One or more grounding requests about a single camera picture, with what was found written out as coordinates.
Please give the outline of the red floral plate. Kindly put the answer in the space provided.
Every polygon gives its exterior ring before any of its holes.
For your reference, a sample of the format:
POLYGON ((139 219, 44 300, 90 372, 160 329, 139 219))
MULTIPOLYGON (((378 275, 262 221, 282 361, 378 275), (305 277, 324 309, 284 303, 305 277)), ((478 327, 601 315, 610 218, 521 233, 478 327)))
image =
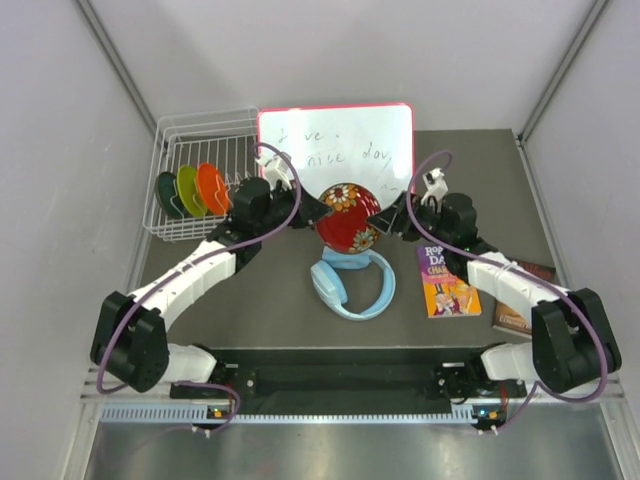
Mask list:
POLYGON ((358 254, 375 245, 380 232, 367 219, 380 213, 381 207, 371 191, 354 183, 338 183, 325 190, 320 200, 331 208, 316 223, 326 246, 341 254, 358 254))

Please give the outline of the orange plate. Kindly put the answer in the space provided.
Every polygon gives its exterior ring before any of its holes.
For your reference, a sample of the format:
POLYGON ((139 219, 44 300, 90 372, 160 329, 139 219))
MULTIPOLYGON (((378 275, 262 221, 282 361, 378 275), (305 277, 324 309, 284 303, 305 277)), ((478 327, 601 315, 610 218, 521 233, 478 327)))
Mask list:
POLYGON ((230 208, 227 185, 219 170, 210 163, 201 164, 196 173, 196 185, 205 206, 215 215, 225 215, 230 208))

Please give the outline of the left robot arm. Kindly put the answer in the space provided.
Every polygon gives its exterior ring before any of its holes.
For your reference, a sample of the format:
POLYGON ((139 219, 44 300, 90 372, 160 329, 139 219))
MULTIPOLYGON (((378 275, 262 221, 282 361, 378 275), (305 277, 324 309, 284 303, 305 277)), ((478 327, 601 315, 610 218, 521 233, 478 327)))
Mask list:
POLYGON ((171 382, 192 383, 209 397, 220 394, 225 370, 202 346, 169 343, 171 326, 207 291, 242 270, 263 241, 286 227, 310 227, 330 211, 299 184, 286 189, 281 181, 242 181, 224 220, 186 259, 150 284, 103 301, 90 350, 98 391, 109 393, 102 382, 110 374, 139 393, 171 382))

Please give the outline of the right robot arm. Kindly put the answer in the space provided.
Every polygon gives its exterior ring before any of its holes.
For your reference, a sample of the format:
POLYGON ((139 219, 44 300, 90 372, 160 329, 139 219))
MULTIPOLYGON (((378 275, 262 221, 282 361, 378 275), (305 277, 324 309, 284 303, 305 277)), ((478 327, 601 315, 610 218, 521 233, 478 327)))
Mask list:
POLYGON ((622 357, 600 296, 589 288, 567 290, 527 272, 481 238, 476 220, 465 194, 421 201, 407 192, 367 220, 384 234, 441 247, 450 273, 529 323, 529 342, 491 345, 475 356, 476 364, 466 372, 469 388, 487 396, 503 380, 522 380, 560 396, 618 371, 622 357))

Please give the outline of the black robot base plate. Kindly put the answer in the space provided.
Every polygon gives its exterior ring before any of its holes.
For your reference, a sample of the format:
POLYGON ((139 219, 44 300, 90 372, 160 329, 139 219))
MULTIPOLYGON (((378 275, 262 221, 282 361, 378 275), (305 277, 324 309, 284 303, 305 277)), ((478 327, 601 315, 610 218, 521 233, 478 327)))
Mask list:
POLYGON ((428 399, 519 399, 515 380, 490 381, 472 347, 215 349, 213 381, 243 401, 284 392, 413 390, 428 399))

